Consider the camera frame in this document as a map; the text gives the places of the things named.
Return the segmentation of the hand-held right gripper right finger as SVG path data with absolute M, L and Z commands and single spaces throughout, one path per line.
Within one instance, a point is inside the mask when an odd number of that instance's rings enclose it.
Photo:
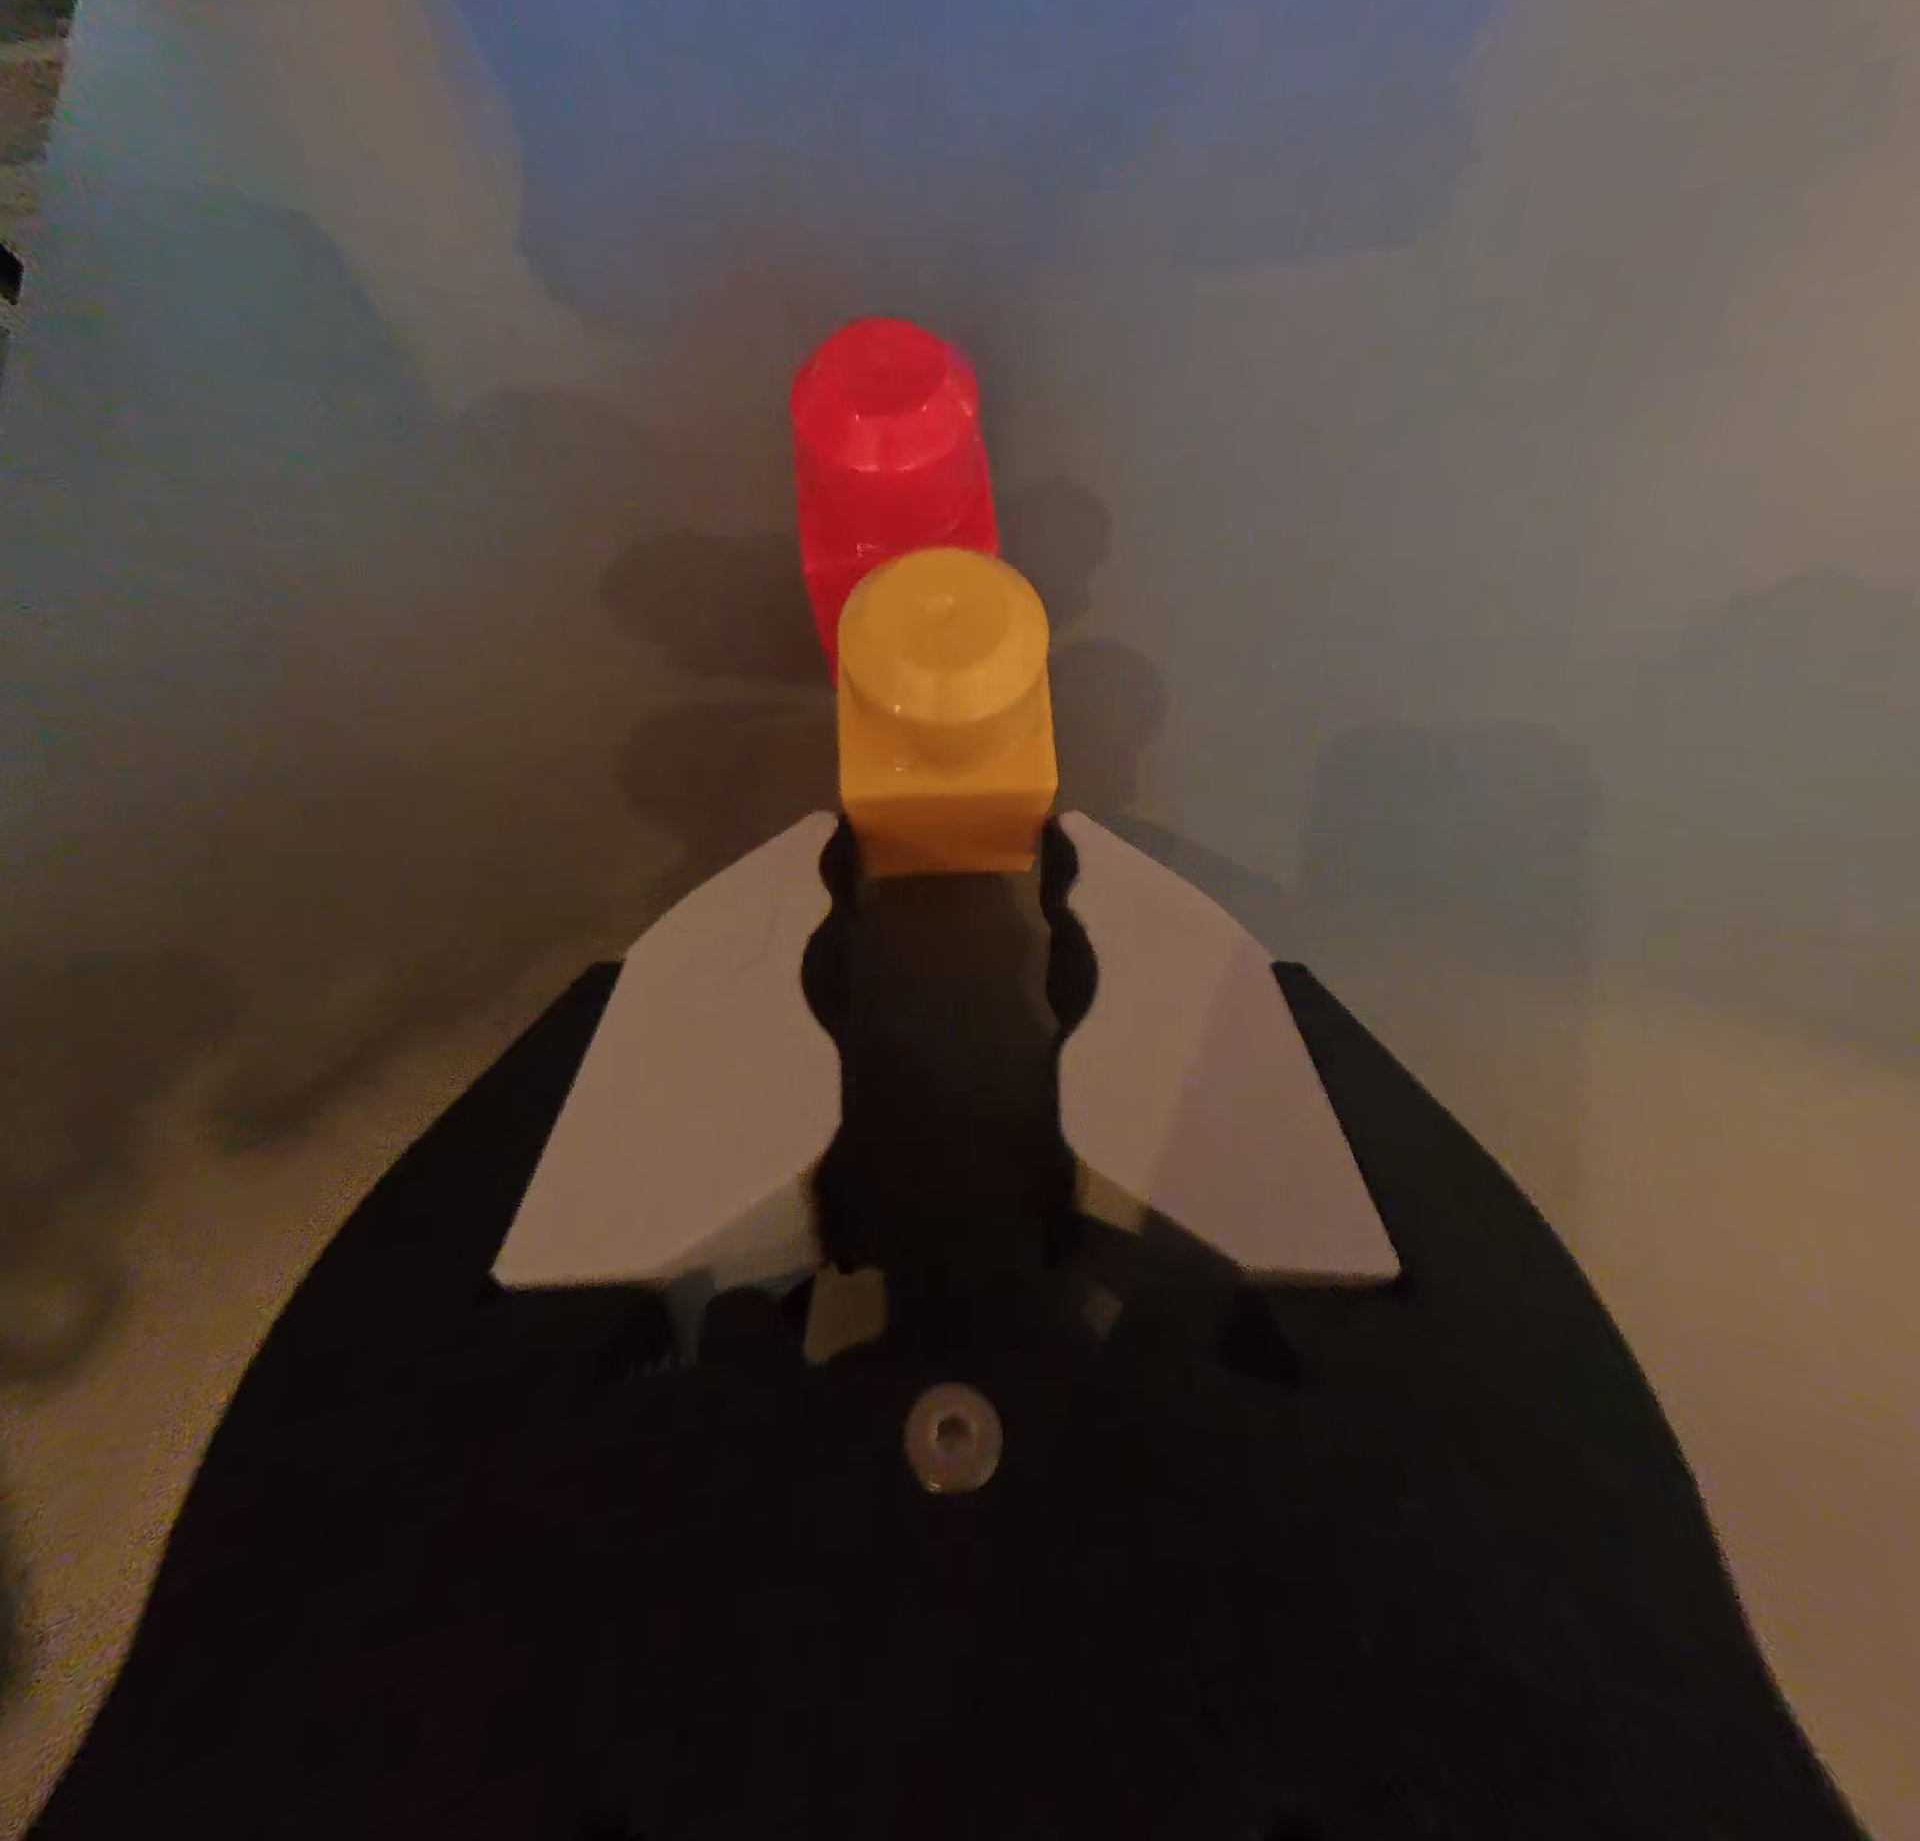
M 1248 1278 L 1396 1282 L 1265 946 L 1085 812 L 1043 828 L 1042 914 L 1059 1116 L 1090 1177 Z

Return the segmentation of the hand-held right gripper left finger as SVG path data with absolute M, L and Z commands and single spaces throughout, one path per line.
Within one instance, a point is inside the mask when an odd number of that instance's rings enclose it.
M 812 812 L 715 872 L 624 956 L 493 1279 L 783 1288 L 819 1261 L 809 1181 L 839 1054 L 804 996 L 827 921 Z

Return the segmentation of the yellow mega block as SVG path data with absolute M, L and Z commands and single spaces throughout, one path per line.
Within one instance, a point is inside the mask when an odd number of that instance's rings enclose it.
M 1049 627 L 973 548 L 860 581 L 837 629 L 837 792 L 865 882 L 1032 869 L 1059 798 Z

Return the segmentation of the red mega block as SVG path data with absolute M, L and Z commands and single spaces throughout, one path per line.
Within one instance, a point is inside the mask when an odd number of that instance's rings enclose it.
M 804 588 L 837 680 L 839 615 L 878 567 L 922 548 L 1000 553 L 980 383 L 904 318 L 856 318 L 789 392 Z

